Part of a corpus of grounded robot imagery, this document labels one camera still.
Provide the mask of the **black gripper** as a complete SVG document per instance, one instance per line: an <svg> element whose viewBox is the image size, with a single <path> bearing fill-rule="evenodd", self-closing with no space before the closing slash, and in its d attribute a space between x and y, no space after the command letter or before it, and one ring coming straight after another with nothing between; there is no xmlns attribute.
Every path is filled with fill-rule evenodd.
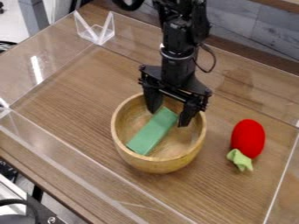
<svg viewBox="0 0 299 224"><path fill-rule="evenodd" d="M139 67L139 84L144 90L147 109L154 113L163 104L164 96L183 103L179 116L179 127L187 127L191 119L207 109L211 89L198 80L195 75L198 52L186 54L162 50L162 65Z"/></svg>

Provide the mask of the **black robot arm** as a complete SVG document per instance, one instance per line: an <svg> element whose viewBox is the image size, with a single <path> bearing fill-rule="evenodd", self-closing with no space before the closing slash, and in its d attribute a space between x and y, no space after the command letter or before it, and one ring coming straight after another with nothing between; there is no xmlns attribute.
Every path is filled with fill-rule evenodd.
<svg viewBox="0 0 299 224"><path fill-rule="evenodd" d="M163 29L162 65L142 65L139 84L144 90L147 109L154 113L166 96L183 103L180 127L208 105L211 89L198 80L199 50L210 35L207 0L154 0Z"/></svg>

